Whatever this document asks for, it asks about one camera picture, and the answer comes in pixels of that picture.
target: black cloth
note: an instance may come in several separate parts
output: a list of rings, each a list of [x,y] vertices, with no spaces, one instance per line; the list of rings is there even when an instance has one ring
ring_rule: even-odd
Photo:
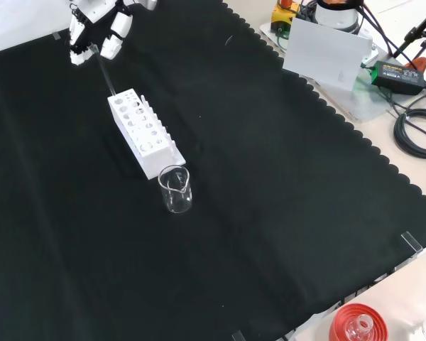
[[[107,63],[187,159],[183,215],[62,37],[0,52],[0,340],[275,340],[426,246],[419,188],[220,1],[138,11]]]

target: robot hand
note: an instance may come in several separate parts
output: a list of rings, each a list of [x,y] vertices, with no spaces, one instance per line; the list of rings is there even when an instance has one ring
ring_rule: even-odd
[[[133,22],[130,6],[141,4],[153,10],[158,0],[70,0],[72,18],[70,24],[71,63],[80,65],[93,52],[88,48],[91,37],[97,33],[98,23],[114,18],[102,44],[101,56],[114,59],[121,49],[123,39],[128,35]]]

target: green power adapter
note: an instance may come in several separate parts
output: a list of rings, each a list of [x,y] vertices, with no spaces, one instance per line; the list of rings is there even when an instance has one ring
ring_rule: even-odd
[[[394,94],[419,94],[426,89],[426,81],[420,71],[378,61],[371,72],[371,84],[384,87]]]

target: red object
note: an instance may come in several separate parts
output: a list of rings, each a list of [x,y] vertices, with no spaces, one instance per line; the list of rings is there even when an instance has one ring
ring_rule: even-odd
[[[280,0],[280,4],[282,7],[290,8],[292,6],[292,0]]]
[[[418,71],[425,72],[426,71],[426,57],[419,57],[413,60],[413,63],[417,67]],[[409,69],[413,69],[412,64],[407,63],[404,65],[405,67],[408,67]]]
[[[374,333],[369,341],[388,341],[388,328],[383,318],[373,308],[364,304],[348,304],[339,309],[329,329],[329,341],[348,341],[346,325],[360,315],[371,316],[374,322]]]

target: black stand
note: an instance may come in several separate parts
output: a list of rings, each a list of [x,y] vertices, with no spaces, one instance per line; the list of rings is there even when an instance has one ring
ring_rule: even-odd
[[[400,52],[403,52],[411,43],[413,43],[415,40],[420,38],[426,38],[426,19],[418,26],[414,27],[410,30],[409,33],[405,36],[404,44],[402,44],[399,48],[400,51],[396,51],[393,55],[394,58],[398,57],[400,55]],[[422,42],[421,44],[421,51],[415,56],[415,58],[418,58],[422,55],[422,53],[426,50],[426,40]]]

